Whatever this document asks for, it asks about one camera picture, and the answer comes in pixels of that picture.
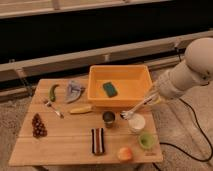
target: toy food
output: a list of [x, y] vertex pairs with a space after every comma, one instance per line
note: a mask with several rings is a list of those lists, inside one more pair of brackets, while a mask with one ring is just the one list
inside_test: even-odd
[[70, 114], [81, 114], [81, 113], [88, 113], [91, 111], [92, 111], [92, 105], [85, 104], [85, 105], [79, 105], [78, 107], [74, 107], [69, 112]]
[[139, 135], [138, 140], [139, 140], [139, 144], [140, 144], [141, 148], [143, 148], [144, 150], [151, 149], [155, 144], [155, 138], [149, 132], [142, 132]]
[[32, 126], [33, 126], [33, 136], [35, 138], [45, 137], [47, 136], [47, 130], [42, 123], [41, 117], [38, 113], [35, 114], [32, 120]]
[[92, 153], [94, 155], [102, 155], [105, 153], [103, 128], [92, 129]]
[[129, 147], [122, 147], [119, 149], [117, 157], [122, 162], [130, 161], [133, 158], [132, 150]]
[[59, 85], [58, 84], [54, 84], [52, 85], [52, 87], [50, 88], [50, 91], [49, 91], [49, 99], [51, 102], [54, 102], [55, 99], [56, 99], [56, 96], [55, 96], [55, 88], [58, 87]]

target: chocolate bar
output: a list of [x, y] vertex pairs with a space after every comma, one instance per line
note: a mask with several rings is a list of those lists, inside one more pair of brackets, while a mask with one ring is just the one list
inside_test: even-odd
[[104, 154], [104, 129], [92, 129], [92, 153], [94, 155]]

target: orange plastic bin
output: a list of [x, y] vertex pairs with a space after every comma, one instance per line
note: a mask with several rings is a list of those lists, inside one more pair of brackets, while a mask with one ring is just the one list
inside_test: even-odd
[[[118, 94], [108, 97], [103, 84], [111, 82]], [[145, 65], [94, 65], [90, 67], [88, 100], [100, 107], [130, 107], [136, 105], [152, 86]]]

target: sponge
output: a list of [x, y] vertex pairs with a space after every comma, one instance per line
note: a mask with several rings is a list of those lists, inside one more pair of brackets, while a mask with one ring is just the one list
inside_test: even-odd
[[103, 88], [108, 97], [114, 97], [118, 94], [117, 90], [115, 89], [115, 87], [111, 82], [104, 83]]

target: dark brown object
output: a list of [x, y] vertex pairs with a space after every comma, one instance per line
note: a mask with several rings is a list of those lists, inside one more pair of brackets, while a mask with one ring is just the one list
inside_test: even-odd
[[38, 113], [35, 114], [32, 120], [32, 126], [33, 126], [33, 136], [35, 138], [41, 138], [47, 136], [47, 130], [42, 123], [41, 117]]
[[103, 113], [103, 120], [104, 120], [105, 126], [107, 128], [110, 128], [113, 126], [113, 122], [115, 121], [115, 114], [112, 111], [105, 111]]

